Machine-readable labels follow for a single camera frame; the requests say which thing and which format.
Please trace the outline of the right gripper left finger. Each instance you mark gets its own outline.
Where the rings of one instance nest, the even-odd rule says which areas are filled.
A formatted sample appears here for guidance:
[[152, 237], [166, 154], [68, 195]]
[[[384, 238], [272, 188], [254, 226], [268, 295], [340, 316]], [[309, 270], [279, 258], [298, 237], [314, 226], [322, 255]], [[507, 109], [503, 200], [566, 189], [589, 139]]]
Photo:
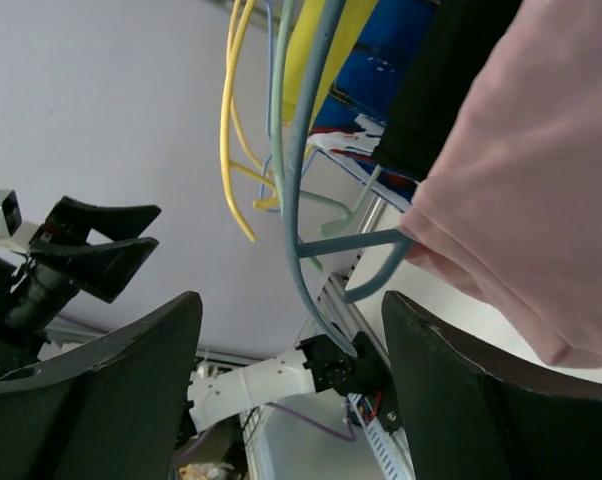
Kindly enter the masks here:
[[165, 479], [203, 316], [187, 291], [0, 379], [0, 479]]

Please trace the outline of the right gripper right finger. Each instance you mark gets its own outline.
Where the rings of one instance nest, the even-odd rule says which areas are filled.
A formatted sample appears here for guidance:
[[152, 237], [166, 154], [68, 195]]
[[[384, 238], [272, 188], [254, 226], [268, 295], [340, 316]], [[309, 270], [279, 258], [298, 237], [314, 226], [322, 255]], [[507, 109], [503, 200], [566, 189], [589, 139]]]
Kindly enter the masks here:
[[398, 291], [382, 319], [419, 479], [602, 479], [602, 384], [521, 359]]

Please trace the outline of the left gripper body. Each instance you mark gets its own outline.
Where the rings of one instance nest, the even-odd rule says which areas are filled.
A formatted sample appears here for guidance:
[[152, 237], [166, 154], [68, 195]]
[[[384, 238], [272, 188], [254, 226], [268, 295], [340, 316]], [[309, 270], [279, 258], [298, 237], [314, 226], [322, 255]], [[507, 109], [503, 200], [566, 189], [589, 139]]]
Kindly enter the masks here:
[[88, 233], [67, 223], [38, 228], [28, 245], [25, 277], [11, 293], [11, 320], [52, 320], [79, 293], [72, 262], [88, 245]]

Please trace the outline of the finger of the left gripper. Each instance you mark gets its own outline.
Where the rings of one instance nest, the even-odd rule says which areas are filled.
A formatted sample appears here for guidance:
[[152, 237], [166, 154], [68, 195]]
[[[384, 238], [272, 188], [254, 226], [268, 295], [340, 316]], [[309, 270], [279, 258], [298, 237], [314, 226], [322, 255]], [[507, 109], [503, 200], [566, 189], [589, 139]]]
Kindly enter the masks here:
[[64, 196], [47, 216], [45, 227], [76, 241], [86, 242], [92, 230], [120, 241], [138, 238], [160, 213], [156, 205], [100, 207]]
[[81, 290], [112, 303], [158, 245], [159, 241], [150, 237], [79, 246], [36, 241], [30, 255]]

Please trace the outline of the pink trousers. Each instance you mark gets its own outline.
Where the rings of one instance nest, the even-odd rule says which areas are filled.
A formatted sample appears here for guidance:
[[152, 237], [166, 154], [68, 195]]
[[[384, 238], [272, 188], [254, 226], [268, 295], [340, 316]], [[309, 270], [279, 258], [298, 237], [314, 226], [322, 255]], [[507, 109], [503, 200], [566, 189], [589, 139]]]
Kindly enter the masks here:
[[602, 1], [526, 1], [401, 230], [550, 366], [602, 368]]

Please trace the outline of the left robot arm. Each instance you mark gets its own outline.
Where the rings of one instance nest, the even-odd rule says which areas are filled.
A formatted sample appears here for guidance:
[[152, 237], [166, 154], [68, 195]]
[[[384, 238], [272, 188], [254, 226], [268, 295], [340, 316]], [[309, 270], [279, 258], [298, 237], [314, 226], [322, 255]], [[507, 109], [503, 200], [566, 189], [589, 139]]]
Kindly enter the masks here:
[[78, 293], [112, 302], [157, 247], [155, 205], [62, 198], [40, 224], [0, 190], [0, 479], [164, 479], [181, 432], [239, 411], [234, 372], [193, 381], [203, 317], [188, 291], [49, 360], [46, 328]]

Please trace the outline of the mint green hanger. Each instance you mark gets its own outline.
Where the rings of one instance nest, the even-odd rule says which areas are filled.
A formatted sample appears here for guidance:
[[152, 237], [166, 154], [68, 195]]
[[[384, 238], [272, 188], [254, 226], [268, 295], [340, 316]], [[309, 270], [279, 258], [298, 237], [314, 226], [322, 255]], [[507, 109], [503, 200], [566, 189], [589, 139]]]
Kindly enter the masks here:
[[[277, 188], [280, 212], [283, 212], [284, 207], [283, 194], [285, 180], [282, 138], [283, 78], [285, 73], [285, 60], [290, 38], [294, 7], [295, 1], [293, 0], [285, 0], [283, 2], [273, 67], [272, 91], [270, 95], [270, 128], [272, 133], [270, 138], [271, 158], [273, 162], [275, 186]], [[316, 203], [333, 207], [341, 212], [340, 218], [324, 223], [319, 228], [319, 232], [323, 237], [334, 236], [352, 223], [356, 215], [362, 209], [363, 202], [368, 193], [372, 190], [372, 186], [376, 182], [381, 171], [382, 167], [379, 165], [374, 168], [352, 209], [347, 207], [345, 204], [329, 197], [321, 196], [312, 192], [300, 191], [301, 197]]]

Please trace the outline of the pale yellow hanger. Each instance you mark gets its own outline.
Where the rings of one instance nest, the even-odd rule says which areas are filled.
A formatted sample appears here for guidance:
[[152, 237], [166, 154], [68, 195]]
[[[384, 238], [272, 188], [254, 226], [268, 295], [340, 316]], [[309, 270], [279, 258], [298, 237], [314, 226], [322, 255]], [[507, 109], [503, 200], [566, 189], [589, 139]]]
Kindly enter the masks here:
[[[261, 159], [254, 153], [245, 134], [239, 107], [244, 105], [246, 95], [235, 98], [235, 77], [240, 63], [240, 54], [244, 37], [250, 24], [250, 17], [254, 9], [254, 1], [234, 1], [230, 11], [230, 20], [227, 32], [226, 55], [225, 55], [225, 84], [221, 103], [221, 131], [220, 131], [220, 155], [223, 165], [228, 164], [248, 176], [256, 178], [263, 168]], [[256, 167], [251, 170], [241, 166], [230, 156], [230, 128], [234, 129], [242, 152], [247, 159]]]

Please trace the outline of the blue white patterned trousers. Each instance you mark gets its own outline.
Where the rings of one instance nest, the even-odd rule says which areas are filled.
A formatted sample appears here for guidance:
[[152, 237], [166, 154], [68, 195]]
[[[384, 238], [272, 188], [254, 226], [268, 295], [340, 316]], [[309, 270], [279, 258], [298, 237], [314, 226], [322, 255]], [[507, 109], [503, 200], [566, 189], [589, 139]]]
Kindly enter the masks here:
[[388, 110], [429, 28], [430, 1], [380, 1], [331, 82], [308, 143], [403, 212], [416, 183], [373, 159]]

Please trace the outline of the black trousers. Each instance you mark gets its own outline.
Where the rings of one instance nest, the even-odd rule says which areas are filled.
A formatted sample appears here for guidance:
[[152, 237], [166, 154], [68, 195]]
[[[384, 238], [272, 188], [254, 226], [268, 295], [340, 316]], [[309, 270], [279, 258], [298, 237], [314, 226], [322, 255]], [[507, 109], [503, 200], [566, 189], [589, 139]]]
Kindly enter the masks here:
[[469, 89], [512, 23], [518, 0], [449, 0], [437, 7], [390, 103], [373, 159], [423, 181], [440, 154]]

